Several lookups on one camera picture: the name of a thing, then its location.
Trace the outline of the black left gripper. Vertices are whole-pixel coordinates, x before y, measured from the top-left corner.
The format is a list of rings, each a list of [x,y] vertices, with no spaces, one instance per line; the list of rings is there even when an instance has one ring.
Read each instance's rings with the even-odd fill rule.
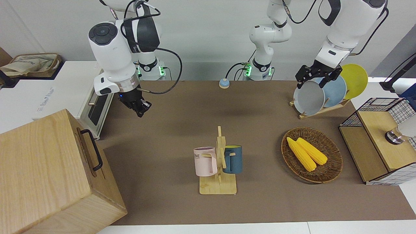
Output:
[[[319,87],[323,89],[328,82],[336,80],[341,72],[342,67],[340,65],[338,65],[336,68],[330,68],[327,65],[302,65],[295,75],[295,78],[298,82],[297,88],[301,89],[303,84],[308,80],[322,77],[321,81],[319,82]]]

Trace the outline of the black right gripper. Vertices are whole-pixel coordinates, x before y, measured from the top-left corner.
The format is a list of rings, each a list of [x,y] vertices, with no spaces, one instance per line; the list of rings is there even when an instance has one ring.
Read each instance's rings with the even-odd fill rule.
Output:
[[[118,99],[129,109],[133,109],[139,118],[142,118],[146,111],[150,109],[152,103],[142,102],[142,92],[133,89],[129,92],[119,92]]]

